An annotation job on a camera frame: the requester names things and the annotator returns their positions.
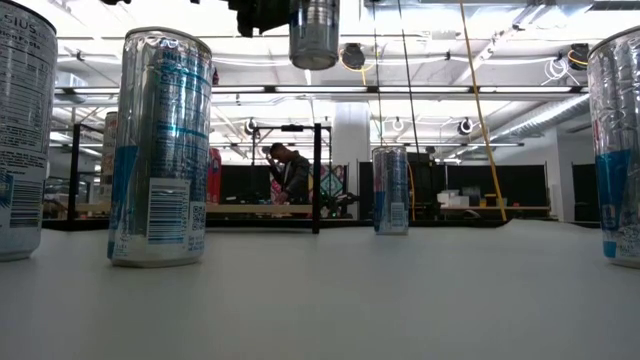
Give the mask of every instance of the ceiling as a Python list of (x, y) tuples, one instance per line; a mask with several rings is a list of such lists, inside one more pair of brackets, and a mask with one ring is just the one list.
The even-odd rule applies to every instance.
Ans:
[[(99, 0), (18, 0), (49, 19), (58, 30), (58, 73), (70, 73), (89, 87), (118, 87), (124, 36), (132, 28), (163, 26), (200, 37), (212, 49), (222, 86), (250, 85), (470, 85), (469, 63), (459, 8), (455, 3), (419, 4), (402, 1), (402, 19), (397, 5), (384, 1), (376, 11), (369, 3), (342, 1), (341, 48), (360, 43), (367, 57), (368, 71), (361, 73), (343, 65), (318, 72), (296, 69), (288, 61), (288, 29), (271, 30), (252, 39), (241, 38), (236, 30), (235, 12), (228, 3), (201, 0), (133, 0), (132, 4), (105, 6)], [(637, 24), (636, 11), (589, 11), (591, 3), (559, 1), (560, 6), (541, 7), (536, 16), (513, 23), (527, 8), (512, 1), (469, 5), (467, 25), (472, 54), (476, 57), (479, 85), (563, 86), (587, 85), (586, 74), (566, 68), (566, 54), (572, 43), (594, 45), (602, 39)], [(378, 49), (378, 66), (375, 49)], [(59, 86), (65, 86), (60, 78)], [(264, 124), (333, 121), (335, 107), (342, 100), (313, 95), (244, 97), (242, 106), (231, 103), (232, 95), (214, 95), (212, 143), (244, 142), (243, 126), (250, 118)], [(371, 140), (403, 140), (412, 137), (412, 112), (408, 99), (366, 99), (371, 109)], [(483, 100), (481, 108), (490, 129), (542, 105), (542, 101), (502, 98)], [(77, 107), (76, 121), (100, 128), (113, 106)], [(477, 119), (475, 102), (421, 99), (413, 103), (418, 138), (449, 141), (457, 136), (456, 127), (464, 118)], [(57, 107), (58, 127), (70, 124), (71, 108)], [(269, 141), (299, 142), (311, 134), (270, 135)], [(99, 142), (95, 133), (83, 141)], [(241, 155), (229, 150), (229, 159)]]

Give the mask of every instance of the person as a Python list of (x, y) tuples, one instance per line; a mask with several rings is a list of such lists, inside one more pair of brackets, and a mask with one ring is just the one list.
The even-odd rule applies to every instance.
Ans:
[[(278, 169), (274, 159), (284, 164), (282, 171)], [(288, 201), (290, 204), (308, 204), (309, 160), (297, 151), (291, 151), (281, 143), (275, 143), (269, 149), (267, 161), (269, 161), (269, 170), (273, 178), (282, 188), (275, 203), (283, 204)]]

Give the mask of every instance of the white column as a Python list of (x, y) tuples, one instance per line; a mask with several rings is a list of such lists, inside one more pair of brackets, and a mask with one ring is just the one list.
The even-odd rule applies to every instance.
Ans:
[[(366, 102), (338, 103), (333, 120), (333, 164), (348, 165), (348, 191), (358, 193), (358, 162), (370, 161), (369, 124), (371, 113)], [(354, 218), (358, 208), (351, 205), (347, 211)]]

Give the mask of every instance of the barcode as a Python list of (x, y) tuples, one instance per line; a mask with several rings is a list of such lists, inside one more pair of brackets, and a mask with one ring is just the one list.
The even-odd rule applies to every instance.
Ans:
[(151, 179), (149, 186), (149, 244), (185, 241), (189, 220), (189, 181)]
[(40, 224), (42, 183), (15, 180), (11, 197), (11, 228), (33, 228)]
[(406, 212), (403, 203), (391, 204), (391, 227), (404, 228), (406, 225)]

